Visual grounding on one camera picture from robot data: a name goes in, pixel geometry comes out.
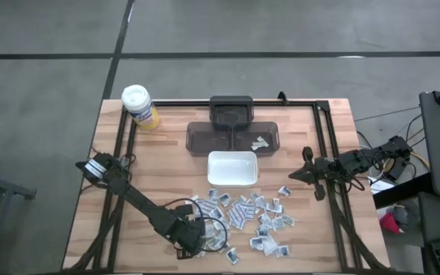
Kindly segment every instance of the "gray floor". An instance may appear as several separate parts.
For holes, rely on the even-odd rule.
[[[0,53],[112,53],[125,5],[0,0]],[[137,0],[123,49],[256,50],[440,50],[440,0]],[[110,60],[0,60],[0,177],[38,188],[33,202],[11,206],[0,274],[60,268],[81,184],[73,164],[89,152],[109,67]],[[349,98],[354,118],[362,119],[417,106],[420,92],[440,90],[440,57],[122,60],[111,97],[135,83],[155,99],[273,98],[279,91]],[[378,144],[418,114],[356,126]],[[426,157],[424,144],[416,151]],[[422,271],[414,247],[389,238],[387,247],[392,266]]]

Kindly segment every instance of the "yellow wire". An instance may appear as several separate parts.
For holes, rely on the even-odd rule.
[[[427,160],[424,160],[424,158],[421,157],[420,155],[418,155],[417,153],[412,152],[412,155],[413,155],[414,157],[418,158],[420,161],[422,161],[422,162],[425,164],[425,166],[427,167],[427,169],[429,169],[429,171],[431,170],[431,166],[430,166],[430,164],[427,162]]]

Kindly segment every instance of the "wooden tabletop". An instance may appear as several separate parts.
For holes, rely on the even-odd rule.
[[[329,99],[329,102],[340,152],[358,149],[358,137],[349,101]],[[131,168],[133,186],[156,204],[178,198],[189,198],[196,194],[206,199],[207,191],[212,188],[206,177],[207,157],[192,157],[185,143],[186,126],[191,121],[209,121],[208,108],[163,107],[157,110],[161,119],[160,125],[153,131],[138,131],[135,135],[134,153],[137,155],[137,161]],[[113,152],[120,113],[121,101],[103,102],[92,142],[96,150]],[[320,156],[312,109],[256,107],[254,114],[254,121],[277,123],[280,132],[280,149],[272,157],[258,157],[260,177],[254,188],[220,189],[219,194],[228,192],[235,200],[240,195],[248,197],[249,193],[256,192],[271,200],[273,197],[278,197],[277,190],[281,186],[288,186],[293,193],[287,198],[280,197],[280,203],[284,205],[285,213],[295,218],[295,227],[287,226],[271,234],[280,245],[289,246],[290,256],[265,257],[262,251],[250,249],[249,238],[255,237],[254,229],[258,226],[255,219],[247,222],[242,231],[233,227],[230,229],[231,237],[228,243],[238,249],[238,256],[241,259],[239,264],[231,265],[225,252],[207,253],[204,257],[191,260],[177,260],[173,246],[154,232],[144,215],[126,203],[115,272],[340,271],[328,200],[317,202],[313,195],[313,186],[288,178],[289,173],[303,165],[303,147],[312,147],[315,157]],[[126,127],[121,151],[123,154],[129,128]],[[329,149],[325,124],[323,128],[326,147]],[[95,187],[87,189],[80,196],[63,267],[72,266],[96,236],[104,196],[105,191]],[[378,260],[389,266],[368,184],[366,183],[366,190],[363,192],[356,189],[350,191],[349,197],[358,234]],[[220,208],[226,214],[227,209],[221,206]],[[350,257],[347,238],[345,243]],[[104,264],[108,256],[109,239],[105,245]]]

